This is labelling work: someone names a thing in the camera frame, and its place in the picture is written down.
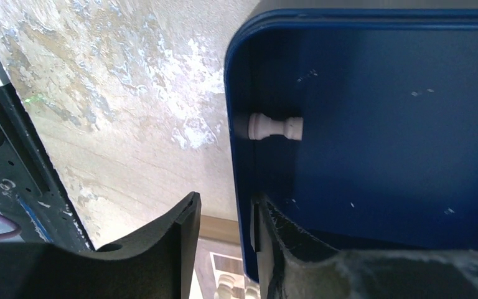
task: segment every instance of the blue tray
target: blue tray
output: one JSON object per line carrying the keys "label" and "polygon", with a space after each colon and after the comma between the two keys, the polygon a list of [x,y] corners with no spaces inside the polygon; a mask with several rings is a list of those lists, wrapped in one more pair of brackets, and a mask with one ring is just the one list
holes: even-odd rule
{"label": "blue tray", "polygon": [[[258,6],[225,62],[247,275],[260,191],[341,249],[478,250],[478,9],[279,4]],[[253,112],[302,116],[302,141],[250,141]]]}

